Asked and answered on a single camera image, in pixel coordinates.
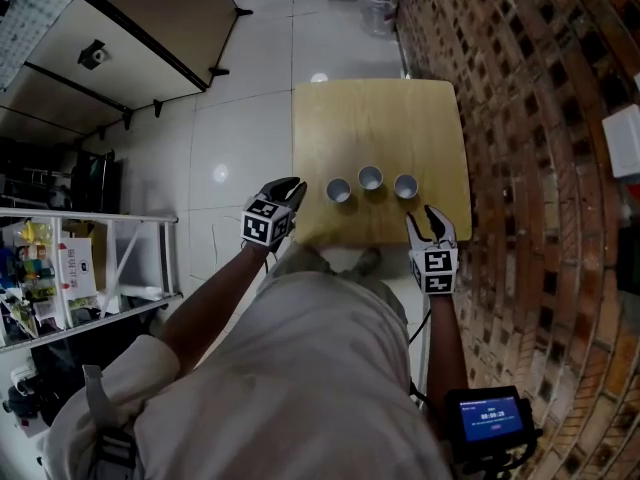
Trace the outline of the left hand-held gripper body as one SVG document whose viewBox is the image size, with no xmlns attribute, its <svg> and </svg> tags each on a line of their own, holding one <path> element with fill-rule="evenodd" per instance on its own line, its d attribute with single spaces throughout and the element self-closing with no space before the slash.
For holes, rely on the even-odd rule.
<svg viewBox="0 0 640 480">
<path fill-rule="evenodd" d="M 279 201 L 259 193 L 245 204 L 241 214 L 241 238 L 276 252 L 294 229 L 298 202 Z"/>
</svg>

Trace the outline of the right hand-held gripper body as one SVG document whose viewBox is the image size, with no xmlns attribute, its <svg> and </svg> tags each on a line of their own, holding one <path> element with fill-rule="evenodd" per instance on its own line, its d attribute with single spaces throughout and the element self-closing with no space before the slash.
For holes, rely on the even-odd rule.
<svg viewBox="0 0 640 480">
<path fill-rule="evenodd" d="M 458 252 L 457 247 L 447 242 L 409 251 L 412 274 L 424 295 L 446 295 L 454 291 Z"/>
</svg>

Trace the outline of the white paper cup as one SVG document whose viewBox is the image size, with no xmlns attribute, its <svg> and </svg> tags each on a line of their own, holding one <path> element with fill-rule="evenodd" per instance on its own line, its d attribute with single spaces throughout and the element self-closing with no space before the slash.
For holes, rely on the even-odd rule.
<svg viewBox="0 0 640 480">
<path fill-rule="evenodd" d="M 375 191 L 383 184 L 383 174 L 375 165 L 366 165 L 358 173 L 358 183 L 363 190 Z"/>
<path fill-rule="evenodd" d="M 417 180 L 409 174 L 400 174 L 394 182 L 395 195 L 403 200 L 410 200 L 418 193 Z"/>
<path fill-rule="evenodd" d="M 343 178 L 334 178 L 326 186 L 326 195 L 333 203 L 345 203 L 351 196 L 351 186 Z"/>
</svg>

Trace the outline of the person's left forearm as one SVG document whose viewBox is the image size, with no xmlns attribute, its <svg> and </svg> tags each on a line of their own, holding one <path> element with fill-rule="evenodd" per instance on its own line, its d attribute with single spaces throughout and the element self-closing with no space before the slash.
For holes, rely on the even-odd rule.
<svg viewBox="0 0 640 480">
<path fill-rule="evenodd" d="M 179 376 L 191 372 L 228 324 L 269 254 L 246 243 L 223 268 L 184 301 L 163 325 L 159 339 L 176 355 Z"/>
</svg>

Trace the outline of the person's right forearm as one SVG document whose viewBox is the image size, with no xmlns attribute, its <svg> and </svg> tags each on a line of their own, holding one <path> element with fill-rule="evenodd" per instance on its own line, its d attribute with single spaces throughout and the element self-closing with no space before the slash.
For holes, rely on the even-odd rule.
<svg viewBox="0 0 640 480">
<path fill-rule="evenodd" d="M 468 388 L 460 329 L 450 295 L 429 297 L 431 330 L 427 371 L 427 395 L 439 412 L 451 390 Z"/>
</svg>

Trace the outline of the person's grey shoe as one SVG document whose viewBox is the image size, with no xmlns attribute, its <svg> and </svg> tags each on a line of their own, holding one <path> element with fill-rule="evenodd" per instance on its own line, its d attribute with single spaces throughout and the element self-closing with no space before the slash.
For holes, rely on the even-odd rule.
<svg viewBox="0 0 640 480">
<path fill-rule="evenodd" d="M 358 258 L 352 271 L 359 276 L 372 275 L 382 263 L 381 250 L 377 247 L 367 248 Z"/>
</svg>

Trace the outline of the person's beige trousers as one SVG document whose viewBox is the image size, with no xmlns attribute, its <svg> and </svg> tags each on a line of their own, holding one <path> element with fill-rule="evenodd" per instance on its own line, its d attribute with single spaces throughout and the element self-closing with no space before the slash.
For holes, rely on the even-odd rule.
<svg viewBox="0 0 640 480">
<path fill-rule="evenodd" d="M 393 293 L 391 288 L 374 275 L 378 269 L 372 275 L 363 277 L 354 273 L 352 268 L 336 272 L 331 268 L 330 263 L 314 247 L 308 244 L 292 242 L 284 255 L 276 262 L 274 267 L 261 282 L 257 288 L 256 294 L 260 294 L 270 284 L 280 278 L 283 278 L 285 275 L 301 272 L 320 273 L 353 282 L 364 289 L 369 290 L 374 295 L 382 299 L 402 320 L 402 322 L 407 325 L 408 320 L 406 317 L 406 311 L 402 303 Z"/>
</svg>

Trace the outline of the white metal shelf rack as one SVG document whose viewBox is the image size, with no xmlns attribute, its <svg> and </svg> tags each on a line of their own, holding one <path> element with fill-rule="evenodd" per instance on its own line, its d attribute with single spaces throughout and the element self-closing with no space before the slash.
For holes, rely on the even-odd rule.
<svg viewBox="0 0 640 480">
<path fill-rule="evenodd" d="M 0 208 L 0 218 L 50 221 L 57 295 L 7 307 L 0 301 L 0 353 L 33 348 L 165 308 L 182 297 L 174 247 L 177 218 Z M 58 245 L 89 238 L 97 294 L 66 301 Z"/>
</svg>

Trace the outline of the black device blue screen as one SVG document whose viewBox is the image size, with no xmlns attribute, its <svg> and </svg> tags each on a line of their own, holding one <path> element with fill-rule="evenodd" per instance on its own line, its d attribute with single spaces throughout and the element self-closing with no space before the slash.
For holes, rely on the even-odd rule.
<svg viewBox="0 0 640 480">
<path fill-rule="evenodd" d="M 534 425 L 530 401 L 514 386 L 451 390 L 445 407 L 460 480 L 508 478 L 534 455 L 543 434 Z"/>
</svg>

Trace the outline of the person's white shirt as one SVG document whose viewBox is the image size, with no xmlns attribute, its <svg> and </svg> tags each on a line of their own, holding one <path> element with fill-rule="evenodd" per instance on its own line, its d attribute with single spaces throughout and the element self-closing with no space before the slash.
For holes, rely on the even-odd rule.
<svg viewBox="0 0 640 480">
<path fill-rule="evenodd" d="M 142 335 L 103 385 L 147 480 L 450 480 L 409 396 L 404 317 L 354 282 L 288 274 L 192 372 Z"/>
</svg>

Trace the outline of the white sign red print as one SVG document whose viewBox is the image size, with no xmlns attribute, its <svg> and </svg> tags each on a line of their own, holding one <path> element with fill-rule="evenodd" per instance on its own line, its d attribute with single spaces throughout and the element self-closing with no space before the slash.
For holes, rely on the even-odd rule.
<svg viewBox="0 0 640 480">
<path fill-rule="evenodd" d="M 62 294 L 66 301 L 97 294 L 91 240 L 64 238 L 58 245 Z"/>
</svg>

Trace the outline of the clear water jug red cap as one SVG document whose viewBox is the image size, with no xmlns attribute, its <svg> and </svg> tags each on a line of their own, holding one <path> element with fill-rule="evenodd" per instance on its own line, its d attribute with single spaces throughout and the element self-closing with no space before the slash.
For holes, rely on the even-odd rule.
<svg viewBox="0 0 640 480">
<path fill-rule="evenodd" d="M 376 36 L 391 36 L 396 27 L 398 0 L 357 0 L 365 31 Z"/>
</svg>

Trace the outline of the brown partition panel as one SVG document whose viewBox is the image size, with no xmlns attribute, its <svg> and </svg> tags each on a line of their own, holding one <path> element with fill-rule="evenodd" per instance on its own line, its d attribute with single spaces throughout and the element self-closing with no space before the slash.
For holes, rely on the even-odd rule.
<svg viewBox="0 0 640 480">
<path fill-rule="evenodd" d="M 229 71 L 219 65 L 238 18 L 234 0 L 87 0 L 138 36 L 199 90 Z"/>
</svg>

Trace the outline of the small black birdhouse box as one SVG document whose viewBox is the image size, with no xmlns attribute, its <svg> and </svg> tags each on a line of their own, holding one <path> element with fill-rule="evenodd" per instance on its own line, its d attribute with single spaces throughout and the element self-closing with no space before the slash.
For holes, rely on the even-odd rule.
<svg viewBox="0 0 640 480">
<path fill-rule="evenodd" d="M 93 70 L 109 59 L 105 44 L 94 40 L 87 48 L 80 52 L 77 63 L 88 70 Z"/>
</svg>

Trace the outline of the pile of colourful small items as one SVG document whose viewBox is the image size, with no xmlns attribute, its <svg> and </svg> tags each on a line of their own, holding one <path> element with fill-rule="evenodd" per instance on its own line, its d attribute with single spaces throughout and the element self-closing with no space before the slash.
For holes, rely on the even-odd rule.
<svg viewBox="0 0 640 480">
<path fill-rule="evenodd" d="M 29 306 L 57 295 L 50 221 L 0 218 L 0 301 Z"/>
</svg>

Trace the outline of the patterned white sheet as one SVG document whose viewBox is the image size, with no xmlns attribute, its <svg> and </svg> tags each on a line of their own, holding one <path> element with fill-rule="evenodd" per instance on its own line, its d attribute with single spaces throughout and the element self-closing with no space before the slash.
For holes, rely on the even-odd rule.
<svg viewBox="0 0 640 480">
<path fill-rule="evenodd" d="M 73 0 L 0 0 L 0 92 Z"/>
</svg>

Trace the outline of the black wall display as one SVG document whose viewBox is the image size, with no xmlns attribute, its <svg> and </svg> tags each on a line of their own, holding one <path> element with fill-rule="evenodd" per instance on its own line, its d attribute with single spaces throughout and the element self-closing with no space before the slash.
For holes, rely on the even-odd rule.
<svg viewBox="0 0 640 480">
<path fill-rule="evenodd" d="M 640 296 L 640 227 L 619 229 L 616 262 L 617 287 Z"/>
</svg>

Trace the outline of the white wall switch box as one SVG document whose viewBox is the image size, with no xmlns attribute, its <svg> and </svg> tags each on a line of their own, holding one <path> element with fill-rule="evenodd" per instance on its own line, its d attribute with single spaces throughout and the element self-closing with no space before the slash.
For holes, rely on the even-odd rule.
<svg viewBox="0 0 640 480">
<path fill-rule="evenodd" d="M 640 107 L 632 104 L 602 121 L 615 178 L 640 175 Z"/>
</svg>

